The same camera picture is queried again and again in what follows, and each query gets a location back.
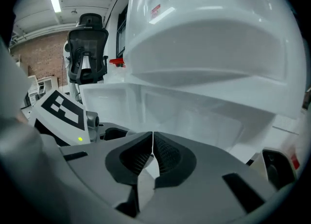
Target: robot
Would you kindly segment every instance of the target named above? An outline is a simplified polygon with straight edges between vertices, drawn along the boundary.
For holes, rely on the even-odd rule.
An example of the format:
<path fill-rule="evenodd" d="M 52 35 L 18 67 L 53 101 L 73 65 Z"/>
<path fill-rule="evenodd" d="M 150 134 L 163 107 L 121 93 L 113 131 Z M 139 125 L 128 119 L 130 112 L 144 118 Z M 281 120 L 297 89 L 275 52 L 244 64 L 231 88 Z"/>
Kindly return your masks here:
<path fill-rule="evenodd" d="M 68 47 L 68 41 L 64 43 L 64 48 L 63 48 L 63 57 L 64 57 L 64 63 L 65 63 L 65 68 L 66 68 L 66 75 L 67 75 L 67 83 L 69 87 L 69 95 L 74 98 L 76 101 L 80 100 L 79 97 L 79 92 L 77 90 L 76 84 L 71 83 L 68 72 L 69 72 L 69 63 L 70 63 L 70 52 L 69 52 L 69 47 Z"/>
<path fill-rule="evenodd" d="M 276 114 L 294 118 L 302 102 L 304 48 L 286 1 L 129 1 L 124 84 L 94 86 L 107 73 L 108 32 L 97 15 L 82 15 L 68 34 L 68 76 L 80 85 L 82 99 L 99 92 L 98 104 L 85 106 L 51 90 L 34 107 L 29 123 L 35 128 L 0 119 L 6 130 L 0 158 L 11 180 L 56 223 L 262 221 L 295 181 L 292 165 L 283 154 L 263 150 L 267 180 L 239 156 L 245 147 L 258 148 Z M 104 108 L 101 99 L 118 95 L 112 88 L 124 88 L 136 99 L 111 98 L 133 110 L 128 126 L 105 121 L 100 113 L 110 107 Z M 147 91 L 154 98 L 139 101 Z M 236 133 L 234 142 L 220 147 L 224 143 L 209 143 L 212 136 L 201 140 L 195 126 L 202 122 L 200 129 L 208 132 L 215 125 L 193 121 L 193 112 L 185 112 L 188 121 L 179 122 L 193 138 L 172 131 L 176 122 L 148 130 L 147 115 L 139 115 L 144 104 L 157 111 L 158 121 L 180 101 L 219 126 L 237 121 L 230 131 L 232 122 L 221 126 L 223 133 Z M 141 207 L 139 175 L 154 158 L 159 176 Z"/>

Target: chair headrest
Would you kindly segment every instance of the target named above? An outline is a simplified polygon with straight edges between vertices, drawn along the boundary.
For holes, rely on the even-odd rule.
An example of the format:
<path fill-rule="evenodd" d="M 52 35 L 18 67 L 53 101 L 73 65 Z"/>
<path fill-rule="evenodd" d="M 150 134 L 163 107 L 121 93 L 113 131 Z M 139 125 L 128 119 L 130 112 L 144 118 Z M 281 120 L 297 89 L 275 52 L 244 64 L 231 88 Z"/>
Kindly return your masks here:
<path fill-rule="evenodd" d="M 102 16 L 95 13 L 82 14 L 77 24 L 77 27 L 80 26 L 93 27 L 94 29 L 102 29 L 103 28 Z"/>

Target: white ceiling beam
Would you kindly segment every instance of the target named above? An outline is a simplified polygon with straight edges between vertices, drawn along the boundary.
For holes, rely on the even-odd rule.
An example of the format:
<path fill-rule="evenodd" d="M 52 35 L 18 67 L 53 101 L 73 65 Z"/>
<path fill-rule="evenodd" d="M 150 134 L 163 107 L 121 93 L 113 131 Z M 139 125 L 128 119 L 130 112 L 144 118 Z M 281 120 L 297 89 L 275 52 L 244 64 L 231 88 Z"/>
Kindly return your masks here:
<path fill-rule="evenodd" d="M 65 2 L 63 5 L 62 9 L 64 8 L 69 8 L 71 7 L 72 9 L 78 8 L 78 7 L 95 7 L 95 8 L 102 8 L 102 9 L 107 9 L 109 8 L 109 3 L 104 1 L 95 1 L 93 4 L 89 4 L 87 1 L 80 1 L 80 2 Z"/>
<path fill-rule="evenodd" d="M 42 35 L 47 35 L 47 34 L 52 34 L 56 32 L 62 32 L 62 31 L 69 31 L 73 29 L 76 26 L 76 23 L 70 23 L 70 24 L 60 24 L 60 25 L 54 25 L 50 27 L 46 27 L 34 32 L 27 33 L 21 37 L 15 38 L 14 41 L 17 44 L 26 42 L 28 40 L 31 40 L 33 38 L 42 36 Z"/>
<path fill-rule="evenodd" d="M 60 15 L 60 13 L 56 13 L 55 11 L 53 11 L 53 16 L 54 16 L 57 24 L 63 24 L 63 19 L 62 19 L 62 16 Z"/>
<path fill-rule="evenodd" d="M 26 34 L 26 32 L 24 32 L 24 30 L 21 29 L 18 25 L 13 26 L 13 33 L 18 36 L 23 36 L 24 34 Z"/>
<path fill-rule="evenodd" d="M 63 8 L 63 16 L 65 20 L 68 17 L 68 15 L 71 16 L 71 12 L 73 10 L 76 10 L 78 12 L 78 16 L 80 16 L 80 11 L 83 11 L 83 12 L 95 11 L 94 13 L 97 13 L 97 12 L 106 13 L 108 8 L 97 7 L 97 6 L 86 6 L 86 5 L 85 6 L 65 6 Z"/>

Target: black cable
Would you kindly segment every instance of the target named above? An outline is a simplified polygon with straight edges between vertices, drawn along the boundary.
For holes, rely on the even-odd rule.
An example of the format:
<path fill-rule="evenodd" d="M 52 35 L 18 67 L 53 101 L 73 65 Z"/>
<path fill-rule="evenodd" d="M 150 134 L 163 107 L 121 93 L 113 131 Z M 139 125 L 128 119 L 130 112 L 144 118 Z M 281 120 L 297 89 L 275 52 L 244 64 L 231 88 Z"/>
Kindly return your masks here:
<path fill-rule="evenodd" d="M 25 109 L 25 108 L 27 108 L 27 107 L 30 107 L 30 106 L 31 106 L 31 104 L 28 105 L 28 106 L 24 106 L 24 107 L 21 108 L 21 110 L 22 110 L 22 109 Z"/>
<path fill-rule="evenodd" d="M 78 102 L 81 103 L 81 104 L 83 104 L 82 98 L 79 98 Z"/>
<path fill-rule="evenodd" d="M 111 12 L 110 12 L 109 17 L 108 17 L 108 19 L 107 19 L 107 22 L 106 22 L 106 24 L 105 24 L 105 29 L 106 29 L 107 23 L 108 23 L 108 21 L 109 21 L 109 19 L 110 19 L 110 16 L 111 16 L 111 13 L 112 13 L 112 11 L 113 11 L 113 8 L 115 8 L 115 5 L 116 5 L 117 2 L 118 2 L 118 0 L 116 0 L 116 2 L 114 3 L 114 5 L 113 5 L 113 7 L 112 7 L 112 9 L 111 9 Z"/>

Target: red label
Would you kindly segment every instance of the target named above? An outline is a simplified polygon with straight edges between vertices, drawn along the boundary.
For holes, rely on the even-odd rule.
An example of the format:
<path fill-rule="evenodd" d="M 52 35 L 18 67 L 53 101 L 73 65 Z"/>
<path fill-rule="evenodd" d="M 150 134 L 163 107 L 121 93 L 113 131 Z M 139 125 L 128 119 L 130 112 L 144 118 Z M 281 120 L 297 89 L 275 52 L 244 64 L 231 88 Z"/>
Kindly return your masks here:
<path fill-rule="evenodd" d="M 153 14 L 154 12 L 156 12 L 159 8 L 160 8 L 160 4 L 158 4 L 154 9 L 152 9 L 151 14 Z"/>

